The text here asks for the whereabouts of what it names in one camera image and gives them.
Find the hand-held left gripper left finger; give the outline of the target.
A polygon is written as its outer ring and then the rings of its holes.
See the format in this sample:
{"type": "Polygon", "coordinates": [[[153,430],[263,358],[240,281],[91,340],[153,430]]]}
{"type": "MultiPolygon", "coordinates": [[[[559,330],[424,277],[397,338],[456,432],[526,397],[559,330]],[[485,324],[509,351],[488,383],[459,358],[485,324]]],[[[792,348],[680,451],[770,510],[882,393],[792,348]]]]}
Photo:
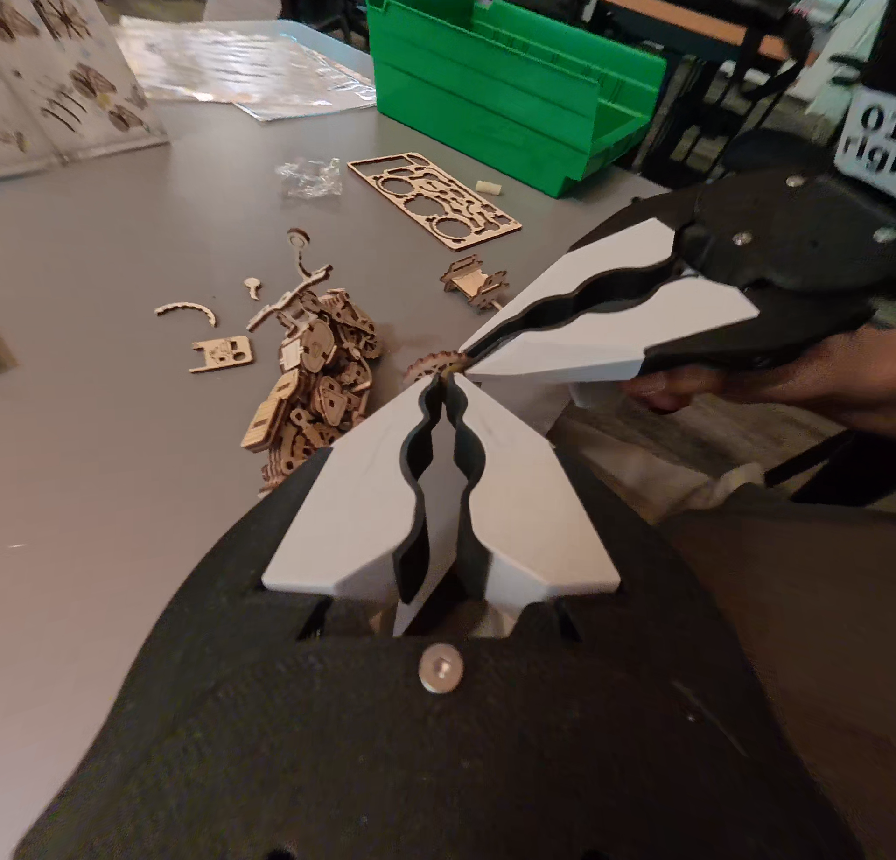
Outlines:
{"type": "Polygon", "coordinates": [[[318,452],[263,586],[393,610],[393,634],[410,635],[442,577],[441,415],[431,376],[318,452]]]}

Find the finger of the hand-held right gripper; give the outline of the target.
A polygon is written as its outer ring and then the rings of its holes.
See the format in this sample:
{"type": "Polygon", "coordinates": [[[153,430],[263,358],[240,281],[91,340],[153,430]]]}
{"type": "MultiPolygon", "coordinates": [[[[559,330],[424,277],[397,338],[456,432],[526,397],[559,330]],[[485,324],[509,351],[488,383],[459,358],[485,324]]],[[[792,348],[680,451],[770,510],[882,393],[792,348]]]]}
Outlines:
{"type": "Polygon", "coordinates": [[[690,276],[627,310],[584,313],[553,329],[523,331],[466,368],[473,381],[618,382],[640,371],[646,350],[745,322],[758,308],[737,288],[690,276]]]}
{"type": "Polygon", "coordinates": [[[643,301],[676,269],[676,231],[655,217],[567,252],[461,347],[487,355],[523,332],[552,329],[603,304],[643,301]]]}

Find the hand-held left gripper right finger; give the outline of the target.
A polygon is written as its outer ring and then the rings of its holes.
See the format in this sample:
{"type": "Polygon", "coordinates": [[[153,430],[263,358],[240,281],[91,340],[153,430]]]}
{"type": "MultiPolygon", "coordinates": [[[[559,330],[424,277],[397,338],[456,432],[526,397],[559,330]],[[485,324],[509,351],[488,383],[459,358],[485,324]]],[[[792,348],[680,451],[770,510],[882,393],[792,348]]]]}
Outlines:
{"type": "Polygon", "coordinates": [[[448,377],[454,464],[465,478],[455,568],[506,637],[530,605],[613,595],[621,576],[552,444],[459,373],[448,377]]]}

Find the wooden spoked gear wheel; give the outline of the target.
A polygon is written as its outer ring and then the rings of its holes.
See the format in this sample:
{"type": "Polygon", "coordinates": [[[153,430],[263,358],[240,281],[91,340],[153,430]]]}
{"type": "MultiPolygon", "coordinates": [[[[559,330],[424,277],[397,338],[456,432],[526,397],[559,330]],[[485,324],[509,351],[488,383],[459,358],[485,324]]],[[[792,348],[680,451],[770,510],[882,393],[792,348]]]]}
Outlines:
{"type": "Polygon", "coordinates": [[[420,357],[405,371],[402,382],[409,386],[433,376],[442,377],[446,372],[462,372],[469,365],[469,358],[462,352],[442,350],[420,357]]]}

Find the grey desk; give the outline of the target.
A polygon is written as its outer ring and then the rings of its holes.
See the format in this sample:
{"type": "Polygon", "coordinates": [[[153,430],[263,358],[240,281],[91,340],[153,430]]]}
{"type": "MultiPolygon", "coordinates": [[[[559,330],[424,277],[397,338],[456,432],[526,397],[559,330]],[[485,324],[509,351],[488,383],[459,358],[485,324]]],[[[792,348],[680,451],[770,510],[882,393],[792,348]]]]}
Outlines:
{"type": "Polygon", "coordinates": [[[260,303],[330,264],[375,320],[371,408],[408,364],[480,324],[440,277],[454,256],[350,171],[341,196],[285,199],[274,171],[416,151],[460,182],[498,182],[521,230],[477,252],[512,291],[635,196],[608,169],[556,201],[375,108],[262,124],[232,105],[155,101],[168,145],[2,182],[2,858],[90,746],[187,574],[256,502],[264,457],[240,443],[276,381],[282,329],[254,362],[189,373],[195,342],[246,335],[260,303]],[[161,317],[168,303],[203,304],[161,317]]]}

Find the person's right hand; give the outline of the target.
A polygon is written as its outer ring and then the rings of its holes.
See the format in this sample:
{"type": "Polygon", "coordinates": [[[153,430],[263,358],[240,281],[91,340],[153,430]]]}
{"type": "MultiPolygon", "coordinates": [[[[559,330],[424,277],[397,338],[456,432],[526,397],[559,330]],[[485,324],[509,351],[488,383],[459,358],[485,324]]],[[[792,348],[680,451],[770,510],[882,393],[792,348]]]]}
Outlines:
{"type": "Polygon", "coordinates": [[[710,394],[737,404],[778,404],[809,411],[852,431],[895,438],[895,331],[866,325],[814,345],[764,371],[688,365],[623,382],[629,398],[673,413],[710,394]]]}

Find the person's beige trousers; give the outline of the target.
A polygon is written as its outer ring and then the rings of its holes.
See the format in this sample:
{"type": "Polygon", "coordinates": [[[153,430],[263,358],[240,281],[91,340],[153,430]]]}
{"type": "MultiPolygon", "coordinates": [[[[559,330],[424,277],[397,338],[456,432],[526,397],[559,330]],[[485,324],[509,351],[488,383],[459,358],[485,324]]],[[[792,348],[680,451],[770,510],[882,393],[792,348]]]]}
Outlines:
{"type": "Polygon", "coordinates": [[[578,455],[652,525],[689,510],[720,508],[744,489],[764,488],[763,471],[756,463],[712,476],[606,433],[595,417],[619,406],[623,395],[615,383],[574,385],[570,394],[572,400],[554,422],[548,438],[556,447],[578,455]]]}

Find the wooden motorcycle model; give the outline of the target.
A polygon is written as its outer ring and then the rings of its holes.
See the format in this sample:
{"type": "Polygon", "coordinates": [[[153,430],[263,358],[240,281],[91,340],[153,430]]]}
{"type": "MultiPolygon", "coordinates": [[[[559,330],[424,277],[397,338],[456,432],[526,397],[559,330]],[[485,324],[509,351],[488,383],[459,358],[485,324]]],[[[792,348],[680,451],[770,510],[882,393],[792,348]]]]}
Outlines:
{"type": "Polygon", "coordinates": [[[249,320],[254,332],[274,320],[284,330],[280,376],[256,409],[241,447],[266,454],[263,499],[317,452],[364,422],[374,384],[371,363],[382,353],[375,322],[343,288],[323,293],[332,267],[309,271],[303,261],[308,233],[287,231],[300,281],[249,320]]]}

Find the green plastic bin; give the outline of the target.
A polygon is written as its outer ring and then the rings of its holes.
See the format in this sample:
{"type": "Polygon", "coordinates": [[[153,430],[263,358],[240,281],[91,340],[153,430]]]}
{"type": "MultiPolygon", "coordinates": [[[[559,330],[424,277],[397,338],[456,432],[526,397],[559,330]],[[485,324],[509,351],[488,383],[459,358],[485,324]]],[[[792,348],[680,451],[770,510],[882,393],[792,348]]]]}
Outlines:
{"type": "Polygon", "coordinates": [[[665,60],[496,0],[364,0],[378,111],[560,198],[644,139],[665,60]]]}

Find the small wooden plate oval holes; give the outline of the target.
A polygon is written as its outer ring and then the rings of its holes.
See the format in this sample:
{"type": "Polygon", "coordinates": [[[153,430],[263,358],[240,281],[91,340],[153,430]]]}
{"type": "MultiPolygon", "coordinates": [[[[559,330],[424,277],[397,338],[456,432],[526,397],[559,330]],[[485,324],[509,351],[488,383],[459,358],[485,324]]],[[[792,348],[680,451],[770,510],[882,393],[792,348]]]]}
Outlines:
{"type": "Polygon", "coordinates": [[[247,336],[216,338],[198,341],[193,350],[201,352],[203,363],[189,369],[189,373],[210,373],[252,364],[254,356],[247,336]]]}

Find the curved wooden arc piece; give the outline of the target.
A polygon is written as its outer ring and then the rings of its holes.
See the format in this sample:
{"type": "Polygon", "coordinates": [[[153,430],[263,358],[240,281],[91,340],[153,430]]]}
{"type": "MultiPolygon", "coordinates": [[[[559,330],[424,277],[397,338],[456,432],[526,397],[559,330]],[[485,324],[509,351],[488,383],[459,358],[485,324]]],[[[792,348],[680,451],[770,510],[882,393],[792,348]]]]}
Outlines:
{"type": "Polygon", "coordinates": [[[178,301],[173,303],[168,303],[162,306],[158,306],[153,310],[153,314],[155,316],[163,316],[173,311],[183,311],[189,310],[202,314],[208,321],[211,328],[216,328],[218,325],[218,320],[216,314],[206,305],[189,302],[189,301],[178,301]]]}

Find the crumpled clear plastic bag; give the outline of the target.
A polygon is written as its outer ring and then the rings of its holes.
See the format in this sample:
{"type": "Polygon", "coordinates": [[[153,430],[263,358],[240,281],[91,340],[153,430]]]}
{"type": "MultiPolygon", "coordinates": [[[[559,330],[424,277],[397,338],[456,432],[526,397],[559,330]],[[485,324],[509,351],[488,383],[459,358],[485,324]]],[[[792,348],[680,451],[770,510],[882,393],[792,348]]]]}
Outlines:
{"type": "Polygon", "coordinates": [[[342,195],[342,161],[297,159],[274,169],[280,193],[290,200],[316,200],[342,195]]]}

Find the clear plastic sleeve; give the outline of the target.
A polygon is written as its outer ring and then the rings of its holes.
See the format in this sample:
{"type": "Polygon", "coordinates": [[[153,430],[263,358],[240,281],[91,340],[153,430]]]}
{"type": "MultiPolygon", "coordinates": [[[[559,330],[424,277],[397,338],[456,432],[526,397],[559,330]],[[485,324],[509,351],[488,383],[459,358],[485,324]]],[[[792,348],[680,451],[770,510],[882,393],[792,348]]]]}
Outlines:
{"type": "Polygon", "coordinates": [[[123,17],[113,30],[153,101],[233,105],[261,123],[376,106],[371,77],[311,48],[285,21],[123,17]]]}

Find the instruction booklet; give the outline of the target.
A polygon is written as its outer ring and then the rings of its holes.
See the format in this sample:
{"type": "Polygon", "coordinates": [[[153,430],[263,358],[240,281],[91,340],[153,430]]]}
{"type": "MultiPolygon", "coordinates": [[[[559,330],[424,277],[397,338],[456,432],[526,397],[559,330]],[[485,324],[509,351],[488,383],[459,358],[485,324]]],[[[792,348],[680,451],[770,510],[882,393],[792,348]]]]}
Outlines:
{"type": "Polygon", "coordinates": [[[1,176],[168,143],[95,0],[1,0],[1,176]]]}

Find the small wooden ribbed frame assembly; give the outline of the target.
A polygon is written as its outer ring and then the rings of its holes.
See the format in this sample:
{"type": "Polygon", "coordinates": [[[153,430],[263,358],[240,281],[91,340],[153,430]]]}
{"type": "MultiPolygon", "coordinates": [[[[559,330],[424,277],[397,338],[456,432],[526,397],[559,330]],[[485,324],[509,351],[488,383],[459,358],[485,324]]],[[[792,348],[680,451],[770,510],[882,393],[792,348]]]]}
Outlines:
{"type": "Polygon", "coordinates": [[[507,271],[487,274],[483,271],[483,261],[475,253],[453,261],[440,281],[445,292],[461,293],[479,312],[501,311],[501,299],[509,288],[507,271]]]}

